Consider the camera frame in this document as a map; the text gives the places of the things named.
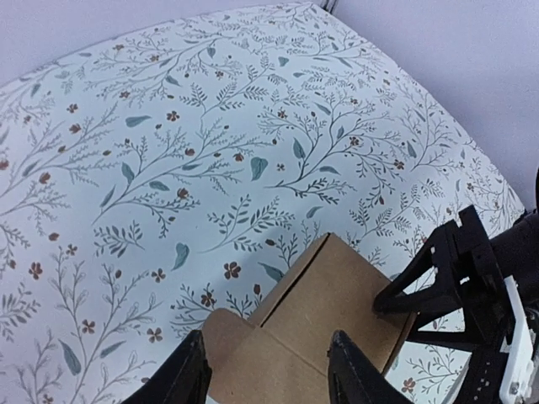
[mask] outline cardboard box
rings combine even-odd
[[[378,318],[375,296],[389,280],[333,234],[316,240],[249,321],[225,309],[202,328],[220,404],[328,404],[327,351],[345,330],[385,374],[414,316]]]

